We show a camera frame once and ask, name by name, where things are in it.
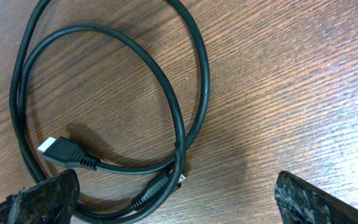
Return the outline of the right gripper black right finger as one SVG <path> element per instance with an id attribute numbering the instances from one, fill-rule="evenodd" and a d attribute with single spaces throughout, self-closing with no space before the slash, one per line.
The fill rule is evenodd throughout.
<path id="1" fill-rule="evenodd" d="M 284 223 L 358 223 L 358 209 L 286 170 L 278 175 L 274 197 Z"/>

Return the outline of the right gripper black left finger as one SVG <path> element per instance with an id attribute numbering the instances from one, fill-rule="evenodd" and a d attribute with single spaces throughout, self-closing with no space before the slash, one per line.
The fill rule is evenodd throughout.
<path id="1" fill-rule="evenodd" d="M 0 203 L 0 223 L 70 223 L 80 194 L 78 176 L 67 169 Z"/>

